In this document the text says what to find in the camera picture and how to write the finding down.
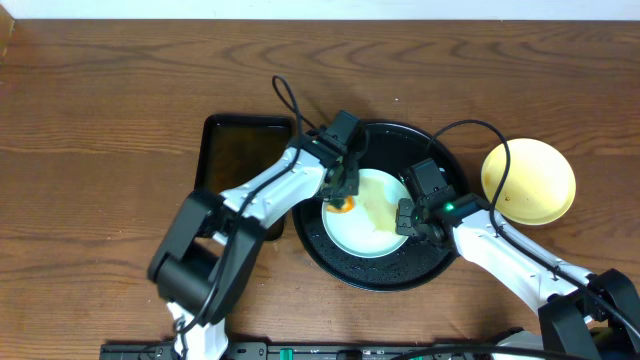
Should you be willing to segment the green and orange sponge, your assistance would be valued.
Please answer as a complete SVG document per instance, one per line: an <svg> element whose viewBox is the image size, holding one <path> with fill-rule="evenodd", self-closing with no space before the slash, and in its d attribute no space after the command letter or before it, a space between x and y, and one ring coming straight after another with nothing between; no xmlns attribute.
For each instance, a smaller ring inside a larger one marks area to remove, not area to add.
<svg viewBox="0 0 640 360"><path fill-rule="evenodd" d="M328 202L327 211L330 213L343 214L348 213L355 207L355 200L353 196L347 196L345 198L335 198Z"/></svg>

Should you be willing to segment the yellow plate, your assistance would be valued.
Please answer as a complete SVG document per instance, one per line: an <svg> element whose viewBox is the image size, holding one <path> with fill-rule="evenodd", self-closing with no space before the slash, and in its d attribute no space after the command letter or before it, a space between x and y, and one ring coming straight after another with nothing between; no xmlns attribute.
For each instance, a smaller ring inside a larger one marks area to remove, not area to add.
<svg viewBox="0 0 640 360"><path fill-rule="evenodd" d="M481 168L481 185L487 198L497 192L505 169L509 172L496 205L504 217L524 225L545 225L562 217L573 204L573 169L551 145L518 138L494 148Z"/></svg>

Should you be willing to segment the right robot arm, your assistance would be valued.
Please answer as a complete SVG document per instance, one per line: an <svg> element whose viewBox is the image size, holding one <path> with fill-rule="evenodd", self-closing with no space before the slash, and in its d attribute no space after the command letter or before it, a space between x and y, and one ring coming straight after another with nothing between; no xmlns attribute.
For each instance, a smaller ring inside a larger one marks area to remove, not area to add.
<svg viewBox="0 0 640 360"><path fill-rule="evenodd" d="M544 350L589 359L639 356L639 294L616 269L595 274L517 231L475 194L460 196L427 159L401 174L396 231L426 238L493 275L537 313Z"/></svg>

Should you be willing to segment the light blue plate front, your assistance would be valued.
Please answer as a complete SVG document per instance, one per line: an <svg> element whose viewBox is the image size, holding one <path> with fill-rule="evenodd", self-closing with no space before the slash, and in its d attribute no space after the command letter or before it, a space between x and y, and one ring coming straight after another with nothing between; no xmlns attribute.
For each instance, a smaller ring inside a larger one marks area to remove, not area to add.
<svg viewBox="0 0 640 360"><path fill-rule="evenodd" d="M383 257L408 239L396 232L396 212L404 198L409 198L409 192L394 176L360 169L358 194L348 197L340 209L324 202L322 223L330 240L344 252L360 258Z"/></svg>

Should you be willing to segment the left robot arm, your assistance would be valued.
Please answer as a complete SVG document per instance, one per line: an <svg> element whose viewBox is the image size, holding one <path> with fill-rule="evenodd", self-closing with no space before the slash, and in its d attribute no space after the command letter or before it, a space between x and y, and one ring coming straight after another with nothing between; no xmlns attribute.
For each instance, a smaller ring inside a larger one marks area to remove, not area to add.
<svg viewBox="0 0 640 360"><path fill-rule="evenodd" d="M217 195L193 190L147 270L174 318L172 346L156 359L218 359L225 317L244 291L268 229L317 198L341 206L358 192L358 161L369 145L363 122L341 111L328 127L292 139L271 167Z"/></svg>

